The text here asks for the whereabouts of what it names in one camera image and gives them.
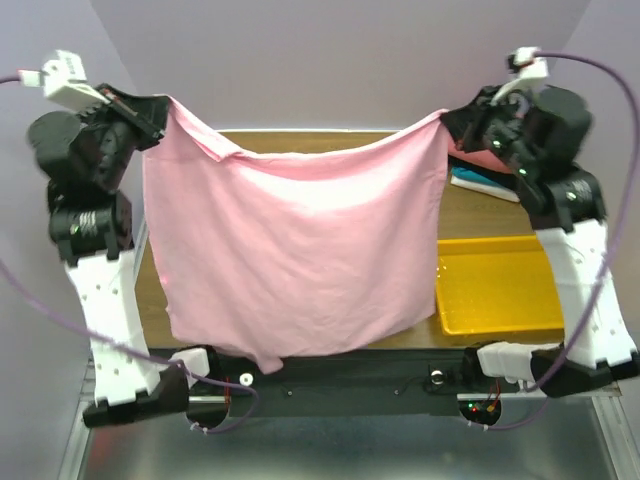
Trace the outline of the light pink t-shirt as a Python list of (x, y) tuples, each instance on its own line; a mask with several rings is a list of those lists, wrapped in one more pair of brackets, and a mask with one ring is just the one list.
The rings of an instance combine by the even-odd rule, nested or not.
[(173, 336), (272, 373), (431, 316), (448, 139), (431, 113), (358, 148), (259, 154), (172, 101), (143, 184)]

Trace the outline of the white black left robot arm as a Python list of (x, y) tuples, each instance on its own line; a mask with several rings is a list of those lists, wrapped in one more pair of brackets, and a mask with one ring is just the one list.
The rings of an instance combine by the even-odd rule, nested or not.
[(120, 189), (133, 154), (164, 137), (170, 100), (101, 84), (65, 106), (35, 120), (27, 141), (49, 179), (49, 237), (89, 331), (95, 387), (84, 424), (98, 428), (183, 413), (191, 386), (213, 393), (223, 371), (204, 348), (151, 359), (135, 296), (132, 206)]

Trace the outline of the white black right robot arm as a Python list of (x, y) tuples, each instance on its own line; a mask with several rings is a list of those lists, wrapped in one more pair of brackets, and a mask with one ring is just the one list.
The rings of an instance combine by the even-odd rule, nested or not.
[(639, 350), (622, 318), (607, 264), (607, 213), (600, 184), (575, 161), (592, 115), (578, 94), (559, 87), (517, 90), (499, 101), (484, 87), (440, 120), (456, 149), (487, 150), (514, 175), (553, 274), (564, 324), (559, 345), (492, 342), (469, 347), (463, 384), (482, 390), (495, 378), (560, 398), (639, 375)]

